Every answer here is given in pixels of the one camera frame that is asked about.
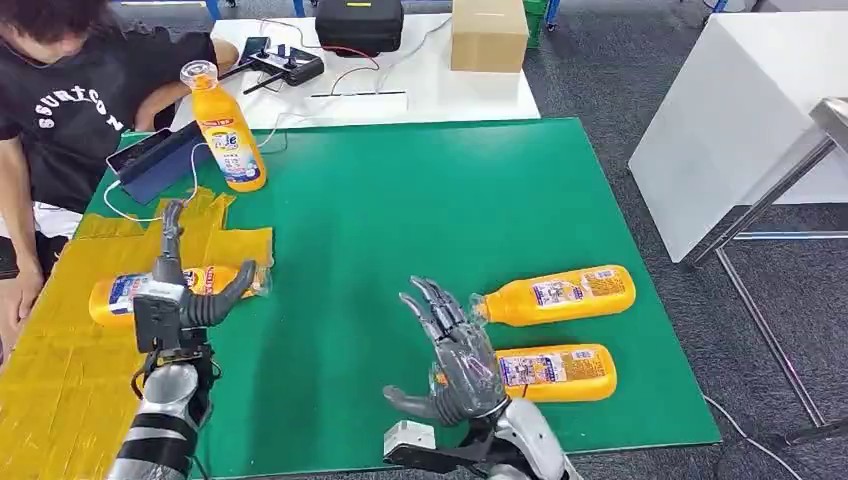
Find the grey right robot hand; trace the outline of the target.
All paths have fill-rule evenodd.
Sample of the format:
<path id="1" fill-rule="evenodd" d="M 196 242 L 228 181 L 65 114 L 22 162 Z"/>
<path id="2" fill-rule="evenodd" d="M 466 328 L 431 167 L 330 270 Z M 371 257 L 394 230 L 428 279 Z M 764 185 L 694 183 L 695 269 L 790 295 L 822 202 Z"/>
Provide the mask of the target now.
<path id="1" fill-rule="evenodd" d="M 426 304 L 403 292 L 399 298 L 414 313 L 435 352 L 430 394 L 413 396 L 388 385 L 383 388 L 384 398 L 401 412 L 446 426 L 496 411 L 507 401 L 507 394 L 484 327 L 469 320 L 455 297 L 435 281 L 413 275 L 410 283 Z"/>

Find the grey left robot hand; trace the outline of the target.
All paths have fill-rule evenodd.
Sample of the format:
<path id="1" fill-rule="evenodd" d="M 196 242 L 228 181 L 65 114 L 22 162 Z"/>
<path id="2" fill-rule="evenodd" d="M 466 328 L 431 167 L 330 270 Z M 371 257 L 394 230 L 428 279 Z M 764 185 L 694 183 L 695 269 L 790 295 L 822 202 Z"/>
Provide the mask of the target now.
<path id="1" fill-rule="evenodd" d="M 171 200 L 163 211 L 161 253 L 152 269 L 153 295 L 173 298 L 182 327 L 214 327 L 225 320 L 251 288 L 257 263 L 254 260 L 244 261 L 235 278 L 219 293 L 198 295 L 191 291 L 185 283 L 180 257 L 183 229 L 179 225 L 179 217 L 183 207 L 183 200 Z"/>

